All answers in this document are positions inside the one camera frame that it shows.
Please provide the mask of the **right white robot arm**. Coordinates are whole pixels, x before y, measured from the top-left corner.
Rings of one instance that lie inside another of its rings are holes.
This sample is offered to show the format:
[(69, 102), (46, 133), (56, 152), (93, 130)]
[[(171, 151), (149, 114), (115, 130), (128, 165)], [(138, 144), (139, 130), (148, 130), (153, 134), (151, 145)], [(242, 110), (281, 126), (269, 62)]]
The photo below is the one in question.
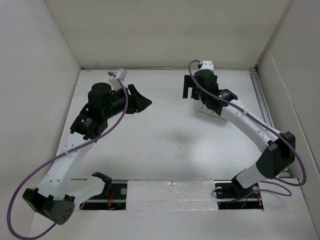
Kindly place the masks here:
[(261, 151), (261, 156), (250, 167), (231, 180), (231, 191), (243, 197), (257, 182), (274, 179), (295, 161), (293, 150), (296, 138), (291, 132), (280, 131), (250, 119), (250, 112), (238, 97), (228, 89), (219, 89), (218, 77), (208, 69), (197, 71), (194, 76), (185, 75), (182, 97), (188, 92), (191, 98), (200, 100), (220, 118), (240, 129)]

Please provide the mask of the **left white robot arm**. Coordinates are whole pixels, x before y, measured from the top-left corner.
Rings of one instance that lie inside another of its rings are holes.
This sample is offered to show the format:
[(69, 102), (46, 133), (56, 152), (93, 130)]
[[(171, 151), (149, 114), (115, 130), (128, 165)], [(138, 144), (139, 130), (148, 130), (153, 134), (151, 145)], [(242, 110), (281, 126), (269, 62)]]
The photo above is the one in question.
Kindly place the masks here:
[(70, 128), (64, 154), (35, 188), (24, 191), (22, 198), (37, 213), (63, 225), (75, 210), (92, 197), (107, 198), (112, 192), (112, 179), (93, 173), (82, 185), (69, 188), (80, 163), (93, 147), (93, 139), (108, 128), (108, 119), (119, 113), (140, 113), (152, 104), (133, 84), (126, 90), (112, 89), (108, 83), (96, 83), (88, 93), (88, 102)]

